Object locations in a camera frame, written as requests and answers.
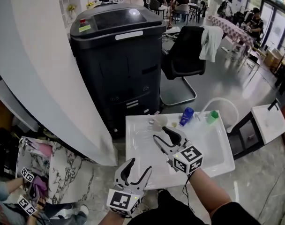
faucet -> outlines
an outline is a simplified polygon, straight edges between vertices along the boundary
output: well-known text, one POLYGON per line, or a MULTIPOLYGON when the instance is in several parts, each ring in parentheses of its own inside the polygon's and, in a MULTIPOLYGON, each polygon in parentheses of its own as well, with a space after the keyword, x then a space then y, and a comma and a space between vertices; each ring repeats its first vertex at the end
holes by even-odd
POLYGON ((275 106, 277 108, 277 111, 278 111, 279 109, 276 106, 276 103, 280 104, 277 98, 274 100, 274 102, 271 103, 271 105, 268 107, 268 110, 270 111, 272 109, 272 107, 275 106))
MULTIPOLYGON (((199 115, 202 115, 202 113, 204 113, 205 109, 209 106, 209 104, 212 103, 212 102, 214 102, 214 101, 225 101, 225 102, 228 102, 228 103, 231 104, 232 107, 234 108, 235 113, 236 113, 236 122, 235 122, 232 126, 230 126, 229 128, 227 128, 227 130, 226 130, 227 133, 231 133, 231 131, 232 131, 232 129, 234 128, 234 126, 239 122, 240 115, 239 115, 239 113, 238 113, 238 110, 237 110, 236 106, 235 106, 235 105, 233 104, 233 102, 231 102, 230 100, 228 100, 228 99, 226 99, 226 98, 223 98, 223 97, 215 97, 215 98, 213 98, 212 100, 210 100, 210 101, 205 105, 205 107, 200 111, 199 115)), ((199 121, 201 121, 200 118, 199 118, 199 116, 198 116, 196 113, 194 113, 194 116, 197 117, 199 121)))

bin lid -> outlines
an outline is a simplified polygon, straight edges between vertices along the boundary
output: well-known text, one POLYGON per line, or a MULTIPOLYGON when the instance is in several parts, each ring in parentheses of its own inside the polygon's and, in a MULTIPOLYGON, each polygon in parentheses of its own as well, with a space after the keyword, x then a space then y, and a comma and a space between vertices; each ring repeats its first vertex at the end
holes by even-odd
POLYGON ((81 39, 95 38, 159 25, 165 26, 162 17, 145 7, 127 3, 111 4, 88 9, 79 14, 71 26, 70 36, 81 39))

sink basin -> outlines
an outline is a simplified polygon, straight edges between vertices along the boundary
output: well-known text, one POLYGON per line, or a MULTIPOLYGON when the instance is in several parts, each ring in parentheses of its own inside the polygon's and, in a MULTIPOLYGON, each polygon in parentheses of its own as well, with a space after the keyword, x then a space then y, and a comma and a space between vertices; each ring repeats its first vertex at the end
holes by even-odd
MULTIPOLYGON (((168 118, 167 126, 172 127, 172 122, 177 123, 177 129, 183 131, 193 145, 204 155, 202 169, 210 176, 218 176, 235 169, 229 140, 222 122, 219 118, 206 133, 196 133, 197 128, 193 121, 184 127, 179 125, 181 113, 164 114, 168 118)), ((187 176, 178 171, 175 172, 168 164, 167 155, 164 154, 153 140, 153 135, 159 135, 169 141, 165 132, 154 132, 149 124, 150 117, 127 116, 126 117, 126 160, 135 158, 129 181, 136 182, 143 172, 151 165, 153 172, 145 190, 169 188, 184 185, 187 176)))
POLYGON ((264 144, 268 144, 285 132, 285 119, 280 108, 277 110, 278 105, 276 105, 269 111, 269 106, 257 106, 251 110, 264 144))

blue bottle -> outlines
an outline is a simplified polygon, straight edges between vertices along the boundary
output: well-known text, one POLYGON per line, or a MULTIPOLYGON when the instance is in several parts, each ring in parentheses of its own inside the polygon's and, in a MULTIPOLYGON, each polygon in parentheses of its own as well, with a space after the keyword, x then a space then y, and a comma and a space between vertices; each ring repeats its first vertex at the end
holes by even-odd
POLYGON ((194 115, 194 110, 191 107, 187 107, 182 114, 179 122, 180 126, 184 126, 194 115))

yellow label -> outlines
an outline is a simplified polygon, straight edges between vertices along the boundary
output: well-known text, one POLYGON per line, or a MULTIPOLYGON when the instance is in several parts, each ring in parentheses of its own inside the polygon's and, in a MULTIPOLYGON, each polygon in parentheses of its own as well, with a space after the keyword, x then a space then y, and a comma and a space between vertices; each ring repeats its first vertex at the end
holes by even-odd
POLYGON ((88 30, 88 29, 91 29, 90 24, 89 24, 89 25, 86 25, 86 26, 84 26, 84 27, 80 27, 80 28, 79 28, 79 32, 83 32, 83 31, 86 31, 86 30, 88 30))

